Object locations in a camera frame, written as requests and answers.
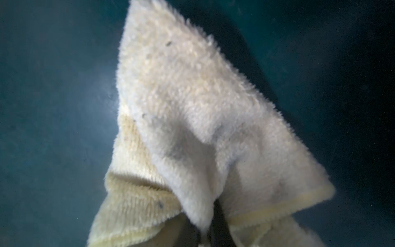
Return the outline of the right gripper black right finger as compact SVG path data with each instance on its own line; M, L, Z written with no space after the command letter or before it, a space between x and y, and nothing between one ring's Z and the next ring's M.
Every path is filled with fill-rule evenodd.
M212 247L236 247L219 200L214 202L214 217L208 237Z

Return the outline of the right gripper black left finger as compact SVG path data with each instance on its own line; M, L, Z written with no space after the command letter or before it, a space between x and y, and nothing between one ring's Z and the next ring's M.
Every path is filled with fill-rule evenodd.
M197 247L199 245L200 233L186 216L177 216L174 223L173 247Z

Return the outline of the yellow cleaning cloth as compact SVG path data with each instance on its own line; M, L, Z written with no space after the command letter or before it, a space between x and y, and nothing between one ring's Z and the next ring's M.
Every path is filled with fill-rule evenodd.
M325 169L212 36L166 1L131 1L118 134L89 247L172 247L174 219L208 237L219 200L237 247L322 247L293 214L330 200Z

